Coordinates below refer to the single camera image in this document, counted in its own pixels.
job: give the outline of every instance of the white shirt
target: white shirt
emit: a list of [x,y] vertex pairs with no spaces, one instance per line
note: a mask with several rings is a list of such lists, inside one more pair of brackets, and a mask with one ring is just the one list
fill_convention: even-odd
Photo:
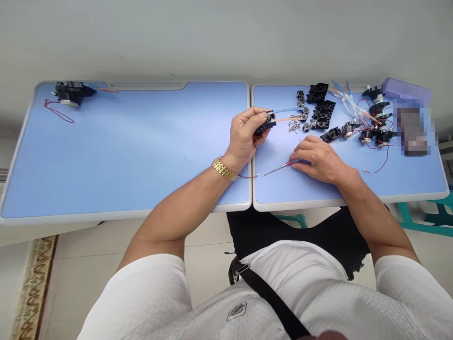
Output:
[[[375,266],[377,291],[347,282],[341,264],[302,241],[278,241],[250,265],[312,335],[354,339],[453,339],[453,300],[429,272],[402,256]],[[272,307],[243,280],[192,309],[184,262],[169,254],[118,271],[78,339],[288,339]]]

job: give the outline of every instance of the strap buckle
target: strap buckle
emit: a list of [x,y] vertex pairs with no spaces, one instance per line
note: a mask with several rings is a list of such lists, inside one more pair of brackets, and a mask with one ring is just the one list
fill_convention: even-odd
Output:
[[249,268],[250,268],[250,266],[248,264],[244,264],[241,268],[239,268],[238,270],[235,270],[235,273],[233,275],[235,283],[239,281],[239,275]]

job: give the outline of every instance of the white sleeve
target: white sleeve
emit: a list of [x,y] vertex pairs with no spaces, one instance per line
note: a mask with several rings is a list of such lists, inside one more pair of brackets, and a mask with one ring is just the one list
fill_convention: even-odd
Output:
[[404,256],[381,257],[377,291],[398,301],[428,339],[451,339],[453,300],[419,263]]
[[170,254],[143,257],[108,281],[77,339],[141,339],[191,310],[183,260]]

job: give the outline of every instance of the shirt logo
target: shirt logo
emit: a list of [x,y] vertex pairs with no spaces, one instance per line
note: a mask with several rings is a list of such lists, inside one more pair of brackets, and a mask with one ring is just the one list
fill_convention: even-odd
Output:
[[241,317],[245,314],[245,310],[247,309],[247,302],[243,302],[240,305],[237,305],[234,307],[230,312],[228,313],[228,316],[226,317],[226,321],[231,321],[233,319],[236,319],[238,317]]

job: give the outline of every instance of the wristwatch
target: wristwatch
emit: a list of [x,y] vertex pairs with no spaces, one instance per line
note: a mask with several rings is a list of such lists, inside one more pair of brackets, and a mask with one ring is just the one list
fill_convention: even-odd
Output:
[[239,177],[237,174],[232,172],[229,168],[226,167],[224,163],[220,160],[220,157],[217,157],[211,163],[212,167],[223,177],[229,179],[230,181],[234,182]]

